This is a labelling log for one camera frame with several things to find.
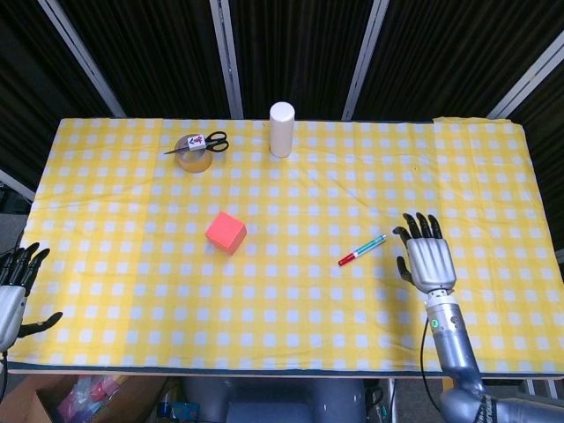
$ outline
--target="tape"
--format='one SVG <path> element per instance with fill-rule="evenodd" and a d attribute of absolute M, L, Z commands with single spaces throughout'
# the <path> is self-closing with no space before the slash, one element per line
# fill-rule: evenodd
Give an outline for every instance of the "tape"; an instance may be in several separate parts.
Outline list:
<path fill-rule="evenodd" d="M 184 136 L 176 141 L 174 149 L 183 148 L 188 142 L 188 138 L 193 137 L 190 135 Z M 186 172 L 191 174 L 199 174 L 207 169 L 212 163 L 212 152 L 209 150 L 195 150 L 186 152 L 177 152 L 174 155 L 174 160 Z"/>

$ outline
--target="scissors handle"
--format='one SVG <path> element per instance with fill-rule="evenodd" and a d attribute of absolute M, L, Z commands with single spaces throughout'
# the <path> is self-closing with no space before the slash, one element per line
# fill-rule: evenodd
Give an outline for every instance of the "scissors handle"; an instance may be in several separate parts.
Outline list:
<path fill-rule="evenodd" d="M 216 130 L 208 135 L 205 139 L 205 144 L 205 148 L 212 152 L 224 152 L 227 148 L 229 148 L 227 134 L 222 130 Z"/>

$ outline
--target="curtain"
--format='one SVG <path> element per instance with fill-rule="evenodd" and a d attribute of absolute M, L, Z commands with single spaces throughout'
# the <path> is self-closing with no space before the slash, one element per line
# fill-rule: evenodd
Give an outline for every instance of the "curtain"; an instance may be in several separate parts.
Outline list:
<path fill-rule="evenodd" d="M 229 5 L 245 117 L 267 119 L 285 100 L 298 119 L 340 120 L 372 1 Z"/>
<path fill-rule="evenodd" d="M 486 116 L 564 30 L 564 2 L 391 0 L 356 120 Z"/>
<path fill-rule="evenodd" d="M 36 189 L 59 120 L 109 110 L 37 2 L 0 3 L 0 168 Z"/>
<path fill-rule="evenodd" d="M 555 249 L 564 249 L 564 63 L 509 117 L 527 136 Z"/>
<path fill-rule="evenodd" d="M 209 2 L 59 3 L 127 116 L 229 116 Z"/>

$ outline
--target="sticker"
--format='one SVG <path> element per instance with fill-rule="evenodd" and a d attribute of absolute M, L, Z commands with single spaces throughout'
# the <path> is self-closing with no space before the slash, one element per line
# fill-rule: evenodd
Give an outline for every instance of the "sticker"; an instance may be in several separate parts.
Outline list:
<path fill-rule="evenodd" d="M 482 396 L 474 423 L 497 423 L 497 400 L 494 397 Z"/>

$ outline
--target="plastic bag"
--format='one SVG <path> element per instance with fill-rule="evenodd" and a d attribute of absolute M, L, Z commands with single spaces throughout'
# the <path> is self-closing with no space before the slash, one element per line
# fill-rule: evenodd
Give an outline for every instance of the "plastic bag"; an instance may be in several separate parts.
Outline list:
<path fill-rule="evenodd" d="M 117 391 L 124 376 L 81 375 L 56 408 L 63 423 L 88 421 Z"/>

